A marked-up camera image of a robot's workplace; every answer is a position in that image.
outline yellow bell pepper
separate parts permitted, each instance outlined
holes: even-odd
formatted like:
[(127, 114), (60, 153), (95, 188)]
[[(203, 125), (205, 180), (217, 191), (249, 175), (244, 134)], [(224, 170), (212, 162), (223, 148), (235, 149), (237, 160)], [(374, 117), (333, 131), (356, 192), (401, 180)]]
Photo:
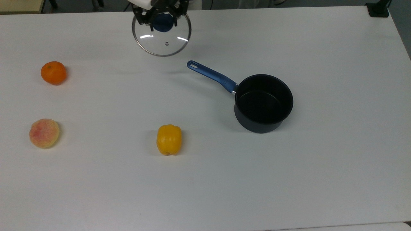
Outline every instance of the yellow bell pepper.
[(174, 125), (163, 125), (157, 132), (157, 148), (163, 155), (177, 155), (181, 148), (181, 129)]

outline peach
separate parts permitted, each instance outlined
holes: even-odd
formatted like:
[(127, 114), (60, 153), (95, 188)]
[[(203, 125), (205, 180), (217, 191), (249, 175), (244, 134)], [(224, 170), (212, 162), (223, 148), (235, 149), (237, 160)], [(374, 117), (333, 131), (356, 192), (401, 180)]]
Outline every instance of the peach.
[(39, 148), (48, 148), (57, 140), (60, 129), (52, 119), (41, 119), (31, 125), (30, 141)]

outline black saucepan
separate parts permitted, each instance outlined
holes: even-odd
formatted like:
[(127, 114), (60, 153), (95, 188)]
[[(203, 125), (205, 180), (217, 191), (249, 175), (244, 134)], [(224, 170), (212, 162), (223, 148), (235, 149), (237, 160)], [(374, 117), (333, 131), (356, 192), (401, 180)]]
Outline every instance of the black saucepan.
[(236, 84), (195, 61), (187, 67), (223, 85), (235, 94), (234, 113), (240, 124), (249, 131), (266, 133), (276, 129), (293, 108), (293, 95), (287, 85), (274, 76), (257, 74)]

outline pot handle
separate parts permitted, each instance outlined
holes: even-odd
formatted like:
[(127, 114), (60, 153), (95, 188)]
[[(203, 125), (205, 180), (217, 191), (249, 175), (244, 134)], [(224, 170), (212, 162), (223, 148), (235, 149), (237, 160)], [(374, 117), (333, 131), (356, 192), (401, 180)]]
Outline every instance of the pot handle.
[(215, 70), (212, 70), (204, 65), (199, 64), (198, 62), (195, 61), (188, 61), (187, 63), (187, 67), (190, 68), (191, 70), (198, 72), (214, 81), (217, 81), (219, 84), (223, 85), (223, 87), (225, 89), (227, 89), (227, 91), (229, 91), (230, 93), (235, 94), (236, 88), (237, 88), (237, 84), (231, 80), (229, 77), (216, 72)]

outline tangerine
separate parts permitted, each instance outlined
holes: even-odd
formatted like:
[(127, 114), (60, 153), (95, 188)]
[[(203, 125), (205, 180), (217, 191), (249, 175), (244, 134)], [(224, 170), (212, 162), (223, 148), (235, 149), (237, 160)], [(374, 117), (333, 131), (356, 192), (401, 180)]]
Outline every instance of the tangerine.
[(44, 81), (53, 85), (59, 85), (67, 78), (66, 68), (57, 61), (44, 64), (41, 75)]

